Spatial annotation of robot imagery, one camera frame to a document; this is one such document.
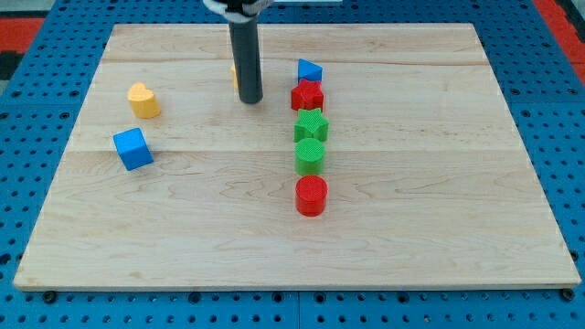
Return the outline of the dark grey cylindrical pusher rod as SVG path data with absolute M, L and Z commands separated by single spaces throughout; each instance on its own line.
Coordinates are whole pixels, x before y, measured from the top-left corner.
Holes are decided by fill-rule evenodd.
M 229 34 L 239 99 L 246 104 L 256 104 L 263 98 L 257 19 L 230 23 Z

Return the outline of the white and black rod mount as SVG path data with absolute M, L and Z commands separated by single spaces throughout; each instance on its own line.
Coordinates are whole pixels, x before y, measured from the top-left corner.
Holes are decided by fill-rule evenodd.
M 273 0 L 203 0 L 203 5 L 230 23 L 243 24 L 256 18 Z

